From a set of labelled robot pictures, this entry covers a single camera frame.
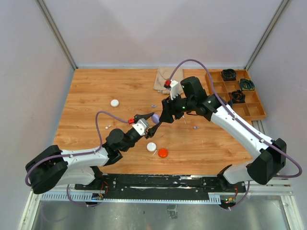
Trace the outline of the purple charging case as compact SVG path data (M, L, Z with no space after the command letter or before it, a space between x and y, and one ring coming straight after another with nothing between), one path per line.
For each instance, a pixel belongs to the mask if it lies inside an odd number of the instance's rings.
M152 121L155 123L155 124L158 124L160 121L159 121L160 117L158 114L153 114L152 115Z

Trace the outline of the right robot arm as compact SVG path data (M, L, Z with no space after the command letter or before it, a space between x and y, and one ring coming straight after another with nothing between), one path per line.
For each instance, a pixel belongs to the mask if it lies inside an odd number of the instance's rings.
M173 123L184 114L195 112L227 131L253 158L222 169L217 180L220 190L227 192L242 181L265 185L285 166L285 156L280 151L286 151L286 143L259 132L224 100L207 95L198 78L192 76L181 82L167 80L165 86L170 89L170 96L162 101L160 122Z

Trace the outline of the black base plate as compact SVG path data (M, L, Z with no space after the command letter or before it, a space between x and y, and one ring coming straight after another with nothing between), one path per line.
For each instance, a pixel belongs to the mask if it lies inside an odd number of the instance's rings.
M76 184L76 190L94 191L104 200L175 202L209 200L209 193L246 191L243 181L221 182L217 176L167 174L102 174L89 185Z

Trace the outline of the wooden compartment tray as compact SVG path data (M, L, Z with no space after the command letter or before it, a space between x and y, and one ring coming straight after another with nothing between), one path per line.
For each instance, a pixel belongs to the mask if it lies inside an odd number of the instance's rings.
M217 92L245 120L257 121L266 117L254 82L246 70L210 70L205 78L209 94Z

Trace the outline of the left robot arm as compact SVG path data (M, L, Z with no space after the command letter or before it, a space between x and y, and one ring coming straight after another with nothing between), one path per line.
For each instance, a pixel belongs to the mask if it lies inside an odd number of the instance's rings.
M83 184L91 189L102 186L103 178L96 170L99 166L112 165L122 159L122 153L133 148L141 138L152 138L161 122L150 127L148 119L155 113L135 115L126 121L131 125L127 132L119 128L110 131L105 141L99 135L99 146L92 149L63 150L51 145L25 166L25 183L35 194L43 194L56 186Z

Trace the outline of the beige cloth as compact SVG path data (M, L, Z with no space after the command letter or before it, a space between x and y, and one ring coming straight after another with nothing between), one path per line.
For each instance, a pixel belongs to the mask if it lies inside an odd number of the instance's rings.
M173 73L174 68L158 68L153 89L162 94L170 94L170 90L164 87L166 80L168 80ZM183 69L179 68L172 77L172 80L181 82L184 79Z

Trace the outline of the orange earbud charging case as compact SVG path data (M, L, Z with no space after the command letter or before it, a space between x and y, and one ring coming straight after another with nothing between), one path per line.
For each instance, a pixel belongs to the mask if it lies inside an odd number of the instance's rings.
M161 149L159 149L159 151L158 151L158 155L159 155L159 157L161 157L161 158L166 158L166 157L168 156L168 150L165 149L165 148L161 148Z

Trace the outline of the white charging case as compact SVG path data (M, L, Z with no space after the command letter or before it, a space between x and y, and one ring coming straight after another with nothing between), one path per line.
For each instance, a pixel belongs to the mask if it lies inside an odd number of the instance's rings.
M110 105L112 107L118 107L119 106L119 101L117 99L113 99L111 102L110 102Z
M149 142L146 146L146 149L149 151L149 152L155 152L156 151L156 144L153 143L153 142Z

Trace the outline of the blue yellow rolled sock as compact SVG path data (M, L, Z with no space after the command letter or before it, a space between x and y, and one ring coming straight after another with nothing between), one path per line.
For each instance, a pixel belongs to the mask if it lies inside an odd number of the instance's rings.
M241 91L253 91L255 90L255 85L250 79L242 78L239 80L239 86Z

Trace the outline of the black orange rolled sock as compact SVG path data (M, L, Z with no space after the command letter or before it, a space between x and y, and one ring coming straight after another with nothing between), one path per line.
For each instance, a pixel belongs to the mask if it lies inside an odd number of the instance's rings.
M233 104L245 103L245 94L241 90L236 90L230 93L230 99Z

